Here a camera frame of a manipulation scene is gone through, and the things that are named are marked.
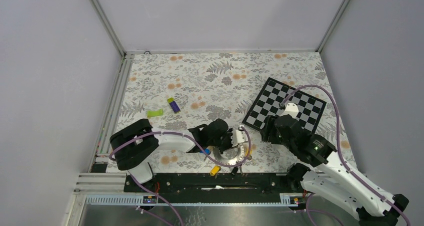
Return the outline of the yellow key tag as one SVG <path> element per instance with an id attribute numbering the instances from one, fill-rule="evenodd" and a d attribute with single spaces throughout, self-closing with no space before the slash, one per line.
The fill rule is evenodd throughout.
<path id="1" fill-rule="evenodd" d="M 215 167 L 213 167 L 213 169 L 210 171 L 209 174 L 211 176 L 215 176 L 220 170 L 221 170 L 221 168 L 219 166 L 215 166 Z"/>

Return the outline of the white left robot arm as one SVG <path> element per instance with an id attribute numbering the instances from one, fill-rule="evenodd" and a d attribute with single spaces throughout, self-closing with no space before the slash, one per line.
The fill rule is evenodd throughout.
<path id="1" fill-rule="evenodd" d="M 147 158 L 156 151 L 201 153 L 215 165 L 225 168 L 242 166 L 252 151 L 252 140 L 246 128 L 243 125 L 230 128 L 223 119 L 174 131 L 153 127 L 144 118 L 114 133 L 109 142 L 112 152 L 108 158 L 120 171 L 134 177 L 136 185 L 144 192 L 155 186 Z"/>

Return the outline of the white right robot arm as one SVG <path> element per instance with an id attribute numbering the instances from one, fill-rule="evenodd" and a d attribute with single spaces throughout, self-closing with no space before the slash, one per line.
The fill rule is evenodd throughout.
<path id="1" fill-rule="evenodd" d="M 287 170 L 288 188 L 329 200 L 361 226 L 395 226 L 408 198 L 387 192 L 353 168 L 331 142 L 301 126 L 298 111 L 288 103 L 279 116 L 266 116 L 260 131 L 262 141 L 283 145 L 300 160 Z"/>

